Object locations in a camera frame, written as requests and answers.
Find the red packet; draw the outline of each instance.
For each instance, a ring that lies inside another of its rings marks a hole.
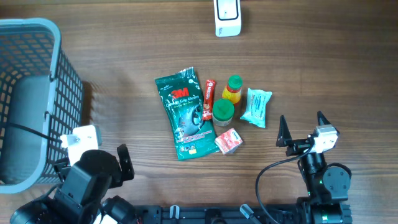
[[[225,154],[232,154],[243,141],[235,129],[231,128],[227,132],[218,136],[215,141],[221,152]]]
[[[213,111],[213,95],[216,87],[216,80],[206,81],[205,100],[203,102],[203,120],[211,119],[211,112]]]

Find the gray plastic bin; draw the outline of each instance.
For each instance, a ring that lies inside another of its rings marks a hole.
[[[0,94],[1,124],[20,124],[56,139],[81,124],[83,84],[53,22],[0,20]],[[0,194],[58,182],[53,165],[66,156],[58,142],[1,128]]]

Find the mesh side of bin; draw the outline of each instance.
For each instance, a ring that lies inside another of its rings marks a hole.
[[[55,90],[55,101],[53,115],[51,116],[50,136],[59,138],[63,134],[70,134],[73,128],[81,123],[81,112],[83,109],[83,83],[79,79],[69,59],[61,49],[57,67],[57,88]],[[68,155],[60,143],[49,144],[47,165],[38,184],[45,184],[58,180],[58,175],[53,169],[55,161]]]
[[[48,74],[54,39],[48,32],[0,34],[0,122],[7,122],[17,80]],[[6,130],[0,130],[0,153]]]

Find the green lid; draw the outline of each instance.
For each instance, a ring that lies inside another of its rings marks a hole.
[[[213,116],[219,121],[227,121],[234,116],[234,105],[226,99],[217,100],[213,105]]]
[[[242,87],[243,80],[239,75],[233,75],[228,80],[228,86],[233,90],[238,90]]]

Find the jar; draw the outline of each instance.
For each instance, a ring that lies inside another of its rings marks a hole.
[[[228,79],[223,91],[223,99],[230,100],[234,105],[241,100],[243,80],[239,75],[233,75]]]
[[[226,99],[217,100],[213,105],[213,123],[217,126],[227,126],[234,116],[235,108],[232,102]]]

